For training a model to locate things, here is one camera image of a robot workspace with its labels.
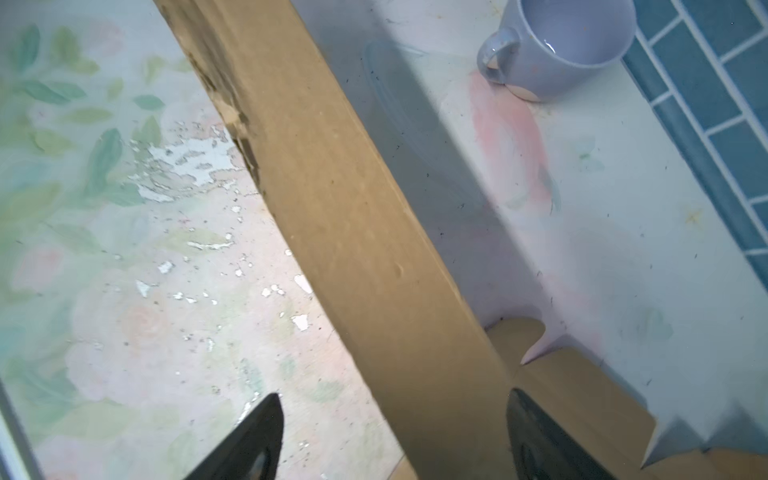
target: white surface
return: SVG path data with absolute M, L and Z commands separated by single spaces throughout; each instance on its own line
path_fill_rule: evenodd
M 294 4 L 482 325 L 542 319 L 528 359 L 579 345 L 657 433 L 768 426 L 768 296 L 621 65 L 526 117 L 473 83 L 502 2 Z

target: floral pattern surface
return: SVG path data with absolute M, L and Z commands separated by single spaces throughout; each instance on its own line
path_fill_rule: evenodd
M 280 478 L 401 455 L 147 1 L 0 8 L 0 379 L 47 478 L 183 478 L 268 392 Z

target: lavender mug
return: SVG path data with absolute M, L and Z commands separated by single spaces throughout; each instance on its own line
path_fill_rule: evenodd
M 624 56 L 635 22 L 632 0 L 509 0 L 478 69 L 524 100 L 548 101 Z

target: mug rim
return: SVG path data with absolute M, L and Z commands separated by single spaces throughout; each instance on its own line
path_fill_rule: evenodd
M 632 43 L 634 42 L 635 32 L 637 31 L 637 10 L 635 9 L 634 2 L 632 2 L 632 0 L 622 0 L 622 1 L 624 3 L 626 3 L 626 4 L 629 4 L 629 6 L 630 6 L 630 10 L 632 11 L 632 18 L 633 18 L 633 22 L 632 23 L 634 24 L 635 28 L 632 31 L 632 34 L 629 35 L 629 39 L 627 40 L 627 44 L 624 47 L 621 48 L 621 50 L 619 51 L 619 54 L 615 55 L 614 57 L 611 57 L 608 60 L 603 61 L 601 63 L 577 63 L 575 61 L 571 61 L 571 60 L 568 60 L 566 58 L 557 56 L 555 53 L 552 52 L 551 49 L 547 48 L 544 45 L 544 42 L 541 41 L 541 39 L 538 37 L 538 35 L 536 35 L 535 32 L 533 31 L 533 28 L 531 28 L 531 24 L 528 23 L 528 18 L 525 16 L 525 10 L 523 10 L 523 2 L 525 2 L 525 0 L 509 0 L 509 1 L 517 3 L 518 13 L 520 14 L 520 18 L 522 18 L 523 23 L 525 24 L 525 29 L 528 30 L 529 35 L 534 39 L 534 41 L 536 42 L 536 45 L 538 45 L 538 47 L 541 50 L 543 50 L 550 57 L 554 58 L 555 60 L 561 61 L 561 62 L 563 62 L 566 65 L 569 65 L 571 67 L 576 67 L 576 68 L 603 68 L 606 65 L 609 65 L 609 64 L 613 63 L 614 61 L 616 61 L 617 59 L 623 57 L 624 54 L 626 54 L 627 51 L 629 50 L 629 48 L 632 46 Z

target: tiled wall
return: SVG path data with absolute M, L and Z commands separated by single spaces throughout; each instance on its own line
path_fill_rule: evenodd
M 634 0 L 624 63 L 768 288 L 768 0 Z

